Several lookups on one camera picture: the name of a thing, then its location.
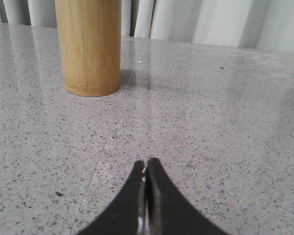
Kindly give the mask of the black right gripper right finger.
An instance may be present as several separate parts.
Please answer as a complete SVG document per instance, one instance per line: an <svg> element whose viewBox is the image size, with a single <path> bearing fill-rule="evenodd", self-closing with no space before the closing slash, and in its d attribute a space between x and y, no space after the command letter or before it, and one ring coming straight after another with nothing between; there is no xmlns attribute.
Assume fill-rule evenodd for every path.
<svg viewBox="0 0 294 235"><path fill-rule="evenodd" d="M147 164L149 229L152 235L225 235L182 195L158 158Z"/></svg>

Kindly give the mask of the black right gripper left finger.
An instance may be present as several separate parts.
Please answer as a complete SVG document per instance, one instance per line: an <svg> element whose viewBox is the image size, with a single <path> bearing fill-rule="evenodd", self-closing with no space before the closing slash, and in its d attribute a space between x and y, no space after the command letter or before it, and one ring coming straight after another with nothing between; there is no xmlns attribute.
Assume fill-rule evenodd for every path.
<svg viewBox="0 0 294 235"><path fill-rule="evenodd" d="M80 235L143 235L146 224L146 168L136 161L113 201Z"/></svg>

